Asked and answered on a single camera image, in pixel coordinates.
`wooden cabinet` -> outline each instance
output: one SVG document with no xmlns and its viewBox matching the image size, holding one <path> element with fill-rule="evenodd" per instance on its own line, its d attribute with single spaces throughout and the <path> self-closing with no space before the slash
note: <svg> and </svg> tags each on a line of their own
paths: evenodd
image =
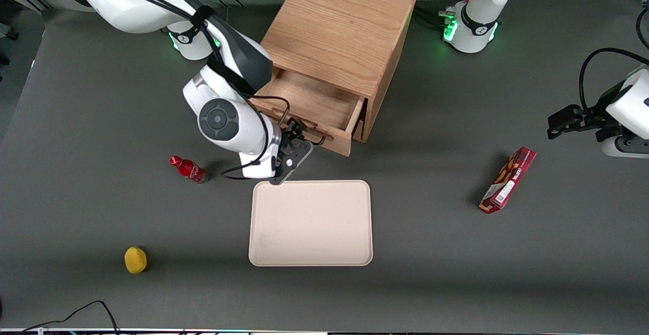
<svg viewBox="0 0 649 335">
<path fill-rule="evenodd" d="M 401 57 L 415 0 L 286 0 L 262 40 L 273 80 L 314 142 L 346 156 L 367 141 Z M 280 120 L 285 104 L 251 100 Z"/>
</svg>

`beige tray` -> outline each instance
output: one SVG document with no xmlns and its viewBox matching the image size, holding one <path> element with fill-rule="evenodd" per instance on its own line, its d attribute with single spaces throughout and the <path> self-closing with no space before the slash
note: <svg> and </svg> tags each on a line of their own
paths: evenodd
<svg viewBox="0 0 649 335">
<path fill-rule="evenodd" d="M 255 186 L 248 248 L 253 265 L 366 266 L 372 256 L 370 188 L 363 180 Z"/>
</svg>

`red box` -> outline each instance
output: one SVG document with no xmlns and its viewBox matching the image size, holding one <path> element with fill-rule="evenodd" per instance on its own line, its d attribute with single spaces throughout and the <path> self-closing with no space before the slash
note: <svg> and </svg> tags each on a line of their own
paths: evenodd
<svg viewBox="0 0 649 335">
<path fill-rule="evenodd" d="M 482 201 L 478 204 L 480 210 L 492 214 L 504 208 L 534 157 L 536 153 L 525 146 L 514 153 L 498 173 L 498 178 L 489 187 L 487 194 L 482 197 Z"/>
</svg>

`wooden drawer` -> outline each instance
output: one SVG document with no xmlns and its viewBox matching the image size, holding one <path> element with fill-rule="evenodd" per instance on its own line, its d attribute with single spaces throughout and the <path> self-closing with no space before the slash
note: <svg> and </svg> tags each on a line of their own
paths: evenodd
<svg viewBox="0 0 649 335">
<path fill-rule="evenodd" d="M 286 98 L 291 110 L 286 118 L 297 118 L 306 125 L 304 136 L 318 143 L 324 136 L 324 148 L 348 157 L 352 136 L 366 98 L 292 71 L 273 68 L 273 80 L 257 95 Z M 259 111 L 279 121 L 286 104 L 276 99 L 250 100 Z"/>
</svg>

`red bottle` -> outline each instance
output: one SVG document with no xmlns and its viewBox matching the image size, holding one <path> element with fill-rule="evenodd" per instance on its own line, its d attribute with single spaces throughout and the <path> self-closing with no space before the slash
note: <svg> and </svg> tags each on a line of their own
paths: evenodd
<svg viewBox="0 0 649 335">
<path fill-rule="evenodd" d="M 181 176 L 193 180 L 198 184 L 205 184 L 209 180 L 209 174 L 202 167 L 197 166 L 192 160 L 183 160 L 176 155 L 169 159 L 169 163 L 178 169 Z"/>
</svg>

